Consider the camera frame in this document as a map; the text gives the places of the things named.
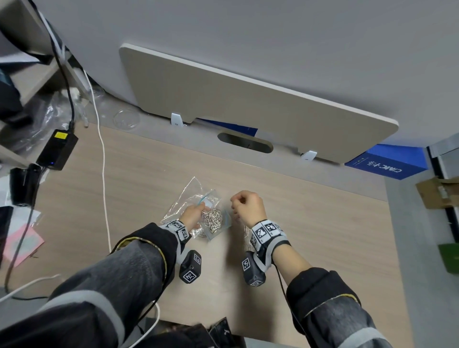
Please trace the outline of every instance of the green object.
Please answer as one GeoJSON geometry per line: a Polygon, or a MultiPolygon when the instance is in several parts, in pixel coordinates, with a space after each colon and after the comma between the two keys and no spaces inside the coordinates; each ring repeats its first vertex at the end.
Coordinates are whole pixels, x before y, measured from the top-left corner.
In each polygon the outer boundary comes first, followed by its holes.
{"type": "Polygon", "coordinates": [[[446,271],[459,274],[459,243],[440,244],[438,246],[446,271]]]}

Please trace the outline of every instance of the person's right hand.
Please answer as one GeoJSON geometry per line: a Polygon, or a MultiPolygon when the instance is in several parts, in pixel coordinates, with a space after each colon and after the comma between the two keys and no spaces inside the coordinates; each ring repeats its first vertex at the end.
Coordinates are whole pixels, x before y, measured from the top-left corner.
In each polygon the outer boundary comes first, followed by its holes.
{"type": "Polygon", "coordinates": [[[236,219],[241,219],[249,228],[266,220],[263,199],[250,191],[241,191],[230,198],[231,208],[236,219]]]}

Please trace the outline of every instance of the pink paper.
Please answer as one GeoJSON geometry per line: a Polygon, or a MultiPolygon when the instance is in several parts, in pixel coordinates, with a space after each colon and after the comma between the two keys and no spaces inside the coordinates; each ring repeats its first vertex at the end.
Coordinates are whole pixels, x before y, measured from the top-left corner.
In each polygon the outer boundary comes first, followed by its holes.
{"type": "MultiPolygon", "coordinates": [[[[6,239],[3,256],[10,261],[13,260],[14,253],[16,252],[17,246],[19,244],[22,234],[24,233],[25,228],[26,224],[24,224],[21,228],[16,230],[16,232],[10,234],[6,239]]],[[[14,263],[14,267],[19,265],[26,258],[28,258],[44,242],[45,241],[43,240],[43,238],[41,238],[32,227],[29,227],[27,230],[27,234],[22,242],[21,249],[19,250],[19,254],[17,255],[16,262],[14,263]]]]}

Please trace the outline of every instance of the yellow sticker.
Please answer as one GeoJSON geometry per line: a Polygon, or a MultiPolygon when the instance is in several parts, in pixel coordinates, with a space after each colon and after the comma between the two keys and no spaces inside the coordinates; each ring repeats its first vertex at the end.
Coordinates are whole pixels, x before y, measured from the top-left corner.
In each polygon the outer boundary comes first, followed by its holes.
{"type": "Polygon", "coordinates": [[[67,133],[57,132],[54,137],[55,138],[59,138],[59,139],[65,139],[65,138],[67,138],[67,133]]]}

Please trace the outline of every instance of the hand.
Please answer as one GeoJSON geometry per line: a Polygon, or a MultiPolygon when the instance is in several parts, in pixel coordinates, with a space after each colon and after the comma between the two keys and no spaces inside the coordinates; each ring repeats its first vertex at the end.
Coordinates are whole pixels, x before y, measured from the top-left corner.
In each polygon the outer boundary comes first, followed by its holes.
{"type": "Polygon", "coordinates": [[[241,219],[249,228],[267,219],[263,199],[255,192],[241,191],[232,196],[230,201],[235,218],[241,219]]]}
{"type": "Polygon", "coordinates": [[[192,204],[186,207],[179,220],[185,225],[188,232],[200,227],[198,221],[201,219],[202,211],[204,209],[210,210],[208,207],[206,207],[204,202],[201,202],[199,205],[192,204]]]}

